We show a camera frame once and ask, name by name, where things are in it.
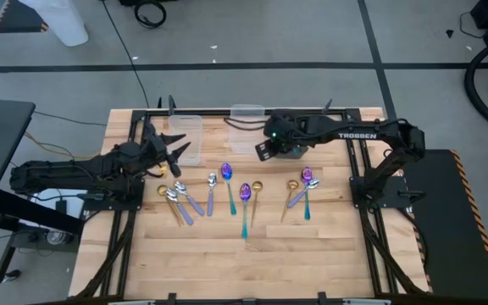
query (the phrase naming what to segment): silver spoon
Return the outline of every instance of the silver spoon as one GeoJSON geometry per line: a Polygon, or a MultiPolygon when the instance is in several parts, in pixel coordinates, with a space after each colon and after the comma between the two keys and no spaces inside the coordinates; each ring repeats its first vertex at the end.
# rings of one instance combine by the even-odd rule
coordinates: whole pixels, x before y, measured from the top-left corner
{"type": "Polygon", "coordinates": [[[215,173],[211,173],[208,177],[208,186],[210,186],[210,192],[208,193],[208,208],[207,208],[207,215],[212,216],[212,212],[214,210],[214,187],[218,182],[218,178],[216,177],[215,173]]]}
{"type": "Polygon", "coordinates": [[[184,208],[184,206],[182,206],[180,201],[178,201],[178,194],[176,193],[176,191],[171,188],[167,189],[167,198],[170,201],[176,203],[176,206],[180,210],[180,213],[182,213],[182,216],[184,216],[186,223],[188,225],[193,225],[193,219],[191,218],[190,214],[187,213],[186,209],[184,208]]]}
{"type": "Polygon", "coordinates": [[[179,192],[180,194],[186,196],[187,198],[187,201],[189,203],[191,203],[191,205],[195,208],[195,210],[197,211],[197,213],[199,213],[199,215],[203,216],[204,215],[204,210],[195,202],[195,200],[193,200],[193,198],[191,198],[191,196],[189,196],[187,194],[187,191],[186,191],[186,185],[183,184],[182,182],[176,182],[175,183],[175,188],[176,188],[176,191],[179,192]]]}
{"type": "Polygon", "coordinates": [[[310,180],[310,182],[308,182],[306,184],[306,186],[304,187],[304,190],[299,192],[293,199],[291,199],[291,201],[289,201],[289,203],[287,204],[287,207],[293,208],[295,206],[295,204],[297,204],[297,202],[299,200],[301,200],[302,196],[304,196],[304,194],[306,194],[307,190],[314,189],[314,188],[318,187],[318,185],[319,185],[319,179],[318,178],[312,178],[310,180]]]}

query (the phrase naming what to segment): wooden table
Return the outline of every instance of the wooden table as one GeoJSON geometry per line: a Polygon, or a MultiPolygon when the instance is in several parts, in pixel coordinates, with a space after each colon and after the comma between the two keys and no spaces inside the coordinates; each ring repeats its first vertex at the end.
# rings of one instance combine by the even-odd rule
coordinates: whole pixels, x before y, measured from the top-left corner
{"type": "MultiPolygon", "coordinates": [[[[103,153],[126,141],[131,111],[112,110],[103,153]]],[[[381,108],[361,108],[361,114],[363,120],[383,118],[381,108]]],[[[168,132],[165,117],[152,122],[158,132],[168,132]]],[[[351,168],[346,143],[332,141],[317,146],[300,160],[261,163],[257,156],[231,152],[229,126],[221,117],[205,116],[202,122],[201,163],[182,167],[179,180],[206,211],[208,174],[218,173],[213,216],[199,216],[182,198],[195,224],[179,228],[165,199],[156,192],[159,185],[172,186],[175,179],[147,179],[143,208],[136,217],[125,299],[167,299],[170,292],[176,292],[179,299],[315,298],[319,291],[325,291],[327,297],[372,297],[363,232],[348,185],[351,168]],[[219,175],[223,162],[234,169],[231,184],[236,216],[230,215],[227,186],[219,175]],[[309,195],[312,218],[304,219],[304,204],[300,202],[281,224],[286,183],[298,180],[304,166],[310,166],[321,181],[309,195]],[[255,225],[249,229],[249,238],[243,240],[237,192],[241,183],[251,185],[255,180],[263,182],[263,191],[258,196],[255,225]]],[[[376,166],[388,146],[381,141],[368,144],[372,165],[376,166]]],[[[360,152],[358,160],[363,173],[360,152]]],[[[412,225],[395,210],[384,210],[383,218],[391,254],[413,282],[427,291],[412,225]]],[[[70,295],[85,287],[106,257],[112,220],[113,212],[102,212],[86,224],[70,295]]],[[[386,291],[383,263],[379,254],[376,257],[386,291]]],[[[119,262],[114,266],[112,293],[119,262]]]]}

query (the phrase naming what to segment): gray floor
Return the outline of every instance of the gray floor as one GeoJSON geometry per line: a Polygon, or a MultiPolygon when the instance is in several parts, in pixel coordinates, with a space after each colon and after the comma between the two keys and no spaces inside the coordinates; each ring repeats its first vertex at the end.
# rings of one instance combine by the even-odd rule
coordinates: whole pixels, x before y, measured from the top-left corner
{"type": "MultiPolygon", "coordinates": [[[[485,45],[458,31],[458,16],[476,0],[366,0],[384,63],[465,63],[485,45]],[[445,31],[454,30],[453,37],[445,31]]],[[[100,2],[75,1],[90,35],[65,47],[46,33],[0,34],[0,66],[128,64],[100,2]]],[[[132,10],[108,8],[136,64],[336,62],[372,63],[358,2],[354,0],[180,0],[166,3],[167,23],[146,30],[132,10]]],[[[478,32],[470,19],[465,28],[478,32]]],[[[457,149],[488,230],[488,123],[471,107],[462,70],[387,70],[399,117],[421,127],[430,148],[457,149]]],[[[383,106],[373,69],[233,69],[140,71],[150,103],[172,94],[179,107],[383,106]]],[[[488,70],[476,74],[488,104],[488,70]]],[[[34,102],[37,110],[104,123],[111,108],[143,108],[132,72],[0,73],[0,99],[34,102]]],[[[76,154],[96,153],[104,129],[34,115],[28,131],[76,154]]],[[[61,160],[23,140],[13,161],[61,160]]],[[[3,189],[8,189],[5,182],[3,189]]],[[[5,240],[0,241],[0,253],[5,240]]],[[[0,285],[0,303],[63,299],[75,256],[16,254],[24,272],[0,285]]]]}

